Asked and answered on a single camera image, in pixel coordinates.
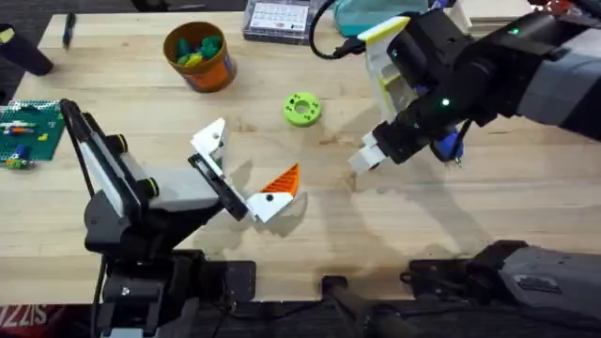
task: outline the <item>green gear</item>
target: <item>green gear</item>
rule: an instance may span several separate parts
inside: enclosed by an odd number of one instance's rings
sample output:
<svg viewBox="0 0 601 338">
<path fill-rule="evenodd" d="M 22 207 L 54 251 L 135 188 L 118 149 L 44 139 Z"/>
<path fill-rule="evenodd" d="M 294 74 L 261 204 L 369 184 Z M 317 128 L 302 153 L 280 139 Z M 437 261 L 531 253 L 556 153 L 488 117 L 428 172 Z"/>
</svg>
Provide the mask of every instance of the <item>green gear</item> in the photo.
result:
<svg viewBox="0 0 601 338">
<path fill-rule="evenodd" d="M 295 127 L 313 126 L 321 117 L 321 103 L 311 93 L 299 92 L 290 95 L 282 108 L 284 117 Z"/>
<path fill-rule="evenodd" d="M 203 38 L 199 53 L 205 60 L 212 59 L 222 49 L 223 40 L 219 36 L 210 36 Z"/>
</svg>

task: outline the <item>wooden table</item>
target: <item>wooden table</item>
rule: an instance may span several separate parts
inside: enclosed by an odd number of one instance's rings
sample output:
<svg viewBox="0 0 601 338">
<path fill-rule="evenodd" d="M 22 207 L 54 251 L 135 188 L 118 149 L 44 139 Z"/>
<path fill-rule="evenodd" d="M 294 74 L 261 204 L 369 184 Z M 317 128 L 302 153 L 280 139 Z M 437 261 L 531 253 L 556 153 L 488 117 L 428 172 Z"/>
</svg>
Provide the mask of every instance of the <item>wooden table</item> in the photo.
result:
<svg viewBox="0 0 601 338">
<path fill-rule="evenodd" d="M 467 137 L 465 167 L 427 150 L 353 179 L 347 159 L 378 123 L 362 56 L 324 61 L 307 47 L 242 39 L 241 13 L 80 15 L 61 48 L 65 16 L 40 43 L 52 74 L 25 75 L 16 99 L 76 100 L 106 131 L 124 133 L 142 163 L 186 166 L 192 135 L 222 116 L 232 131 L 225 169 L 246 192 L 295 161 L 300 194 L 268 225 L 222 213 L 182 248 L 213 259 L 252 259 L 258 300 L 318 297 L 325 274 L 344 274 L 366 296 L 403 297 L 413 258 L 468 256 L 496 239 L 601 254 L 601 146 L 527 120 L 500 117 Z M 225 90 L 201 95 L 167 65 L 162 41 L 176 26 L 209 21 L 239 67 Z M 328 23 L 322 48 L 339 43 Z M 283 99 L 310 91 L 320 122 L 289 126 Z M 32 172 L 0 171 L 0 303 L 88 302 L 99 257 L 83 246 L 88 201 L 65 135 L 54 160 Z"/>
</svg>

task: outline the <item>marker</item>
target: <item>marker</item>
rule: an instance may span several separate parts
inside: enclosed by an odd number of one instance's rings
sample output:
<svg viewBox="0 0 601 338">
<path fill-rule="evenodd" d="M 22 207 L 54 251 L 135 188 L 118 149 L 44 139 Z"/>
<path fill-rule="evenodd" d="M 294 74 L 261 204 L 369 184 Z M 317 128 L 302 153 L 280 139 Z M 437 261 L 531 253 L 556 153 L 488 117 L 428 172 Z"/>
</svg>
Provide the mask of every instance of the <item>marker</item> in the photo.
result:
<svg viewBox="0 0 601 338">
<path fill-rule="evenodd" d="M 68 50 L 73 39 L 73 27 L 77 22 L 77 18 L 73 12 L 67 14 L 67 21 L 65 22 L 65 33 L 63 33 L 63 48 Z"/>
<path fill-rule="evenodd" d="M 35 131 L 31 128 L 23 128 L 23 127 L 9 127 L 4 130 L 5 135 L 19 135 L 25 133 L 34 133 Z"/>
</svg>

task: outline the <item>floor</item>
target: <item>floor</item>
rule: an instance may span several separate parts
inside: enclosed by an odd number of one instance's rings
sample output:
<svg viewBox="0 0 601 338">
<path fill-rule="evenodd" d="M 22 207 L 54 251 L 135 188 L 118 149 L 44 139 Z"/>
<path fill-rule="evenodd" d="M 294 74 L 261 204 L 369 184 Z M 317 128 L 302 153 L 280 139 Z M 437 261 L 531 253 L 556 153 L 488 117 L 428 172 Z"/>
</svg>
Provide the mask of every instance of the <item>floor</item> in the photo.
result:
<svg viewBox="0 0 601 338">
<path fill-rule="evenodd" d="M 207 10 L 243 10 L 244 0 L 207 0 Z M 183 0 L 171 0 L 171 3 L 183 4 Z M 37 42 L 52 14 L 66 13 L 107 13 L 133 12 L 135 8 L 129 0 L 1 0 L 0 23 L 13 23 L 21 34 Z M 0 89 L 12 96 L 23 76 L 23 72 L 0 58 Z M 427 308 L 439 309 L 440 305 L 424 304 L 414 301 L 397 302 L 396 306 L 404 310 L 416 311 Z M 241 305 L 239 315 L 255 315 L 261 304 Z M 275 313 L 284 313 L 296 309 L 298 303 L 271 304 Z M 75 315 L 63 328 L 64 333 L 57 336 L 87 337 L 87 319 L 89 308 L 73 308 Z M 213 337 L 214 329 L 222 315 L 211 306 L 203 308 L 197 315 L 193 329 L 194 337 Z M 444 315 L 424 315 L 409 321 L 421 330 L 426 328 L 434 337 L 594 337 L 598 334 L 576 332 L 548 324 L 526 320 L 513 315 L 491 313 L 449 313 Z M 342 322 L 331 304 L 323 304 L 312 311 L 302 312 L 275 322 L 239 321 L 225 318 L 220 338 L 231 337 L 343 337 Z"/>
</svg>

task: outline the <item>black cable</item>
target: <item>black cable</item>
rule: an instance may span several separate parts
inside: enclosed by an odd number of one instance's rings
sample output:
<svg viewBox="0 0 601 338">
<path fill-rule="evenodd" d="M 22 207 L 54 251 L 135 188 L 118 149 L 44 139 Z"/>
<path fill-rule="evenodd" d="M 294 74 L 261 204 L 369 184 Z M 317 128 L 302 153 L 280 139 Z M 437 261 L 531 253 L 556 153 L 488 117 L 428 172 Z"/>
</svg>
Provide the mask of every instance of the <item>black cable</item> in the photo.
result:
<svg viewBox="0 0 601 338">
<path fill-rule="evenodd" d="M 309 46 L 311 47 L 311 50 L 315 55 L 326 60 L 337 60 L 345 57 L 348 54 L 361 54 L 365 52 L 365 43 L 356 37 L 347 38 L 345 43 L 342 46 L 337 47 L 332 54 L 324 54 L 316 47 L 315 39 L 317 23 L 326 9 L 328 9 L 331 4 L 334 3 L 334 1 L 336 0 L 326 0 L 326 2 L 324 2 L 323 5 L 317 10 L 316 16 L 311 22 L 311 27 L 309 27 Z"/>
<path fill-rule="evenodd" d="M 468 133 L 468 130 L 470 129 L 471 122 L 472 122 L 472 120 L 467 120 L 463 124 L 463 126 L 461 126 L 461 130 L 459 131 L 459 134 L 457 135 L 457 138 L 455 139 L 455 142 L 453 143 L 453 147 L 451 148 L 451 153 L 449 153 L 449 157 L 447 158 L 447 161 L 451 161 L 457 157 L 457 153 L 459 152 L 459 147 L 463 143 L 463 139 L 466 137 L 466 134 Z"/>
<path fill-rule="evenodd" d="M 215 330 L 213 330 L 213 334 L 211 334 L 211 338 L 216 338 L 217 337 L 217 333 L 219 333 L 219 329 L 222 327 L 223 322 L 225 321 L 225 319 L 227 318 L 228 314 L 222 314 L 221 318 L 219 318 L 219 321 L 217 322 L 217 325 L 215 326 Z"/>
<path fill-rule="evenodd" d="M 82 174 L 84 175 L 84 181 L 85 186 L 87 187 L 87 192 L 89 193 L 90 198 L 92 198 L 92 196 L 94 196 L 94 186 L 92 185 L 92 181 L 90 180 L 90 174 L 87 172 L 87 166 L 85 166 L 85 160 L 84 155 L 82 154 L 82 149 L 79 148 L 79 143 L 77 142 L 77 138 L 73 133 L 73 126 L 70 120 L 70 116 L 63 116 L 63 118 L 65 118 L 65 121 L 67 122 L 65 123 L 65 127 L 67 127 L 67 133 L 69 134 L 69 138 L 71 139 L 71 143 L 73 144 L 73 149 L 75 149 L 75 155 L 77 156 L 79 166 L 82 169 Z"/>
<path fill-rule="evenodd" d="M 87 187 L 87 192 L 90 195 L 90 198 L 94 196 L 94 186 L 92 185 L 92 180 L 90 179 L 90 174 L 87 171 L 87 166 L 85 165 L 84 154 L 82 154 L 82 149 L 79 148 L 79 143 L 77 142 L 77 138 L 73 132 L 72 121 L 70 120 L 70 115 L 63 114 L 63 118 L 65 118 L 65 126 L 67 128 L 67 133 L 69 134 L 69 138 L 71 139 L 71 143 L 73 144 L 73 149 L 75 149 L 75 155 L 77 156 L 77 162 L 79 162 L 79 166 L 82 169 L 82 174 L 84 175 L 85 186 Z M 98 272 L 98 278 L 96 280 L 96 287 L 94 289 L 94 298 L 92 300 L 92 308 L 90 311 L 90 338 L 96 338 L 98 336 L 97 333 L 97 322 L 98 322 L 98 308 L 100 305 L 100 292 L 102 290 L 102 284 L 104 282 L 104 275 L 106 274 L 106 257 L 102 255 L 100 257 L 100 268 Z"/>
<path fill-rule="evenodd" d="M 234 315 L 234 314 L 228 313 L 226 309 L 220 307 L 219 305 L 217 305 L 215 303 L 213 303 L 213 306 L 215 306 L 215 308 L 217 310 L 219 310 L 219 312 L 221 312 L 223 315 L 229 315 L 233 319 L 236 319 L 236 320 L 239 320 L 239 321 L 271 322 L 271 321 L 276 321 L 276 320 L 280 320 L 280 319 L 284 319 L 284 318 L 290 317 L 291 315 L 295 315 L 295 314 L 299 314 L 299 313 L 302 313 L 302 312 L 305 312 L 305 311 L 313 310 L 316 307 L 322 305 L 323 303 L 324 303 L 324 300 L 320 300 L 320 301 L 316 301 L 316 302 L 311 302 L 309 304 L 305 304 L 305 305 L 299 306 L 296 309 L 290 310 L 290 311 L 286 312 L 285 314 L 275 315 L 275 316 L 271 316 L 271 317 L 251 316 L 251 315 Z"/>
<path fill-rule="evenodd" d="M 424 315 L 447 315 L 454 313 L 490 313 L 502 315 L 515 315 L 530 321 L 546 323 L 556 327 L 562 327 L 569 330 L 585 330 L 589 332 L 601 333 L 601 326 L 572 324 L 562 320 L 544 318 L 539 315 L 526 314 L 520 310 L 484 308 L 484 307 L 453 307 L 440 310 L 409 311 L 399 313 L 403 318 L 411 318 Z"/>
<path fill-rule="evenodd" d="M 104 274 L 106 274 L 106 257 L 103 254 L 100 258 L 100 269 L 98 271 L 96 287 L 94 288 L 94 299 L 92 300 L 92 309 L 90 311 L 90 338 L 98 337 L 98 308 L 100 305 L 100 292 L 104 283 Z"/>
<path fill-rule="evenodd" d="M 319 22 L 319 19 L 321 18 L 323 13 L 335 1 L 336 0 L 326 0 L 326 2 L 324 2 L 323 5 L 321 5 L 321 7 L 317 10 L 316 16 L 313 18 L 311 27 L 309 28 L 309 46 L 311 47 L 311 50 L 313 51 L 313 53 L 315 55 L 321 57 L 322 59 L 326 59 L 326 60 L 335 60 L 337 57 L 335 57 L 333 54 L 332 55 L 324 54 L 317 49 L 316 43 L 315 43 L 316 27 L 317 27 L 317 23 Z"/>
<path fill-rule="evenodd" d="M 601 19 L 601 4 L 595 0 L 572 0 L 576 6 L 591 14 L 596 19 Z"/>
</svg>

